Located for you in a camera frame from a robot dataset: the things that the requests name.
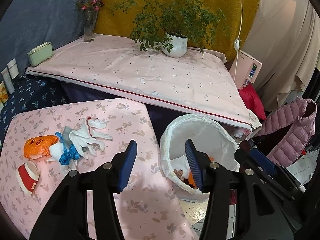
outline red and white paper cup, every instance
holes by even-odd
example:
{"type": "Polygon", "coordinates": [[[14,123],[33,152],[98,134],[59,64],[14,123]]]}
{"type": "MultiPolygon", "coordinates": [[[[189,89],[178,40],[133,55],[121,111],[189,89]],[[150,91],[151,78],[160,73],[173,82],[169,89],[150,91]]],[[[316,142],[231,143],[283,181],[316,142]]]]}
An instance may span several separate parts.
{"type": "Polygon", "coordinates": [[[16,170],[19,185],[24,193],[31,196],[39,180],[37,166],[33,162],[26,162],[16,170]]]}

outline mustard yellow fabric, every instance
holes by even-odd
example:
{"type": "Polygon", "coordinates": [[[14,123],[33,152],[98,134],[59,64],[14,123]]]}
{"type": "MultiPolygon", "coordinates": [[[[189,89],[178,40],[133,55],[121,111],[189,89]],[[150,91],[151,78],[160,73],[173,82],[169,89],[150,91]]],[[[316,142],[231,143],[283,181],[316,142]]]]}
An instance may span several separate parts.
{"type": "MultiPolygon", "coordinates": [[[[128,14],[120,11],[111,14],[111,8],[115,2],[124,0],[103,0],[105,7],[98,14],[98,19],[95,27],[95,33],[117,35],[129,37],[133,28],[133,20],[135,15],[140,11],[139,8],[133,8],[128,14]]],[[[216,42],[213,47],[206,46],[206,49],[220,51],[226,55],[228,61],[233,60],[236,52],[233,49],[233,41],[238,36],[240,17],[241,17],[241,0],[203,0],[204,6],[214,10],[222,9],[226,15],[226,25],[230,26],[230,36],[226,36],[222,31],[218,31],[216,42]]],[[[243,0],[243,23],[240,39],[242,43],[245,41],[252,22],[258,9],[260,0],[243,0]]]]}

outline metal screw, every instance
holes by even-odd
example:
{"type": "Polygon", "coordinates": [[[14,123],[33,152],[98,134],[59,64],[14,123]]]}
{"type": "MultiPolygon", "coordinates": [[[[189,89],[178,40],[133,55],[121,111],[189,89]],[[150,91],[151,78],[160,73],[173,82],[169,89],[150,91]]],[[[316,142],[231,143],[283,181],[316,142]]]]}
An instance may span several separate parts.
{"type": "Polygon", "coordinates": [[[253,170],[251,170],[251,169],[246,169],[244,172],[245,172],[245,174],[247,174],[249,176],[253,175],[253,170]]]}
{"type": "Polygon", "coordinates": [[[69,172],[69,176],[70,176],[70,177],[74,177],[74,176],[77,175],[77,173],[78,173],[78,172],[77,172],[76,170],[72,170],[72,171],[69,172]]]}
{"type": "Polygon", "coordinates": [[[105,170],[109,170],[109,169],[111,169],[111,167],[112,167],[112,163],[105,163],[105,164],[103,165],[103,168],[104,168],[105,170]]]}
{"type": "Polygon", "coordinates": [[[210,163],[210,168],[212,168],[212,169],[219,168],[219,163],[215,163],[215,162],[210,163]]]}

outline trash bin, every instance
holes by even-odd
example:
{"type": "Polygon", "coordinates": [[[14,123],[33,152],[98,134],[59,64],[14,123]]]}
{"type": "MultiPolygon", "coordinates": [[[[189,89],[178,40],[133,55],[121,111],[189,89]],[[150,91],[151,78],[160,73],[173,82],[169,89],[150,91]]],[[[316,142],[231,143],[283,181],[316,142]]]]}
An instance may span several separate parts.
{"type": "Polygon", "coordinates": [[[164,174],[174,183],[179,199],[203,202],[209,198],[209,193],[203,194],[182,182],[173,172],[170,162],[185,155],[188,139],[192,139],[198,151],[207,153],[211,160],[231,171],[239,171],[234,157],[239,147],[219,123],[201,114],[180,116],[164,131],[160,140],[160,165],[164,174]]]}

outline white power cord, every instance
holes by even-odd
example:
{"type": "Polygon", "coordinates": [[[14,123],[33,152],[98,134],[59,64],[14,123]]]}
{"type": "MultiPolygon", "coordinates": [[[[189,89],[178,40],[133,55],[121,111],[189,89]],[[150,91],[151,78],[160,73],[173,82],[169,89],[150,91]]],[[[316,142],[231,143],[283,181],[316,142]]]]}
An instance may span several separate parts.
{"type": "Polygon", "coordinates": [[[233,76],[233,81],[235,81],[235,79],[236,79],[236,72],[237,72],[238,55],[239,55],[238,51],[240,49],[240,33],[241,33],[241,28],[242,28],[242,16],[243,16],[243,0],[241,0],[241,20],[240,20],[239,34],[238,34],[238,38],[236,38],[233,43],[233,47],[235,48],[235,50],[237,52],[236,67],[235,67],[235,74],[233,76]]]}

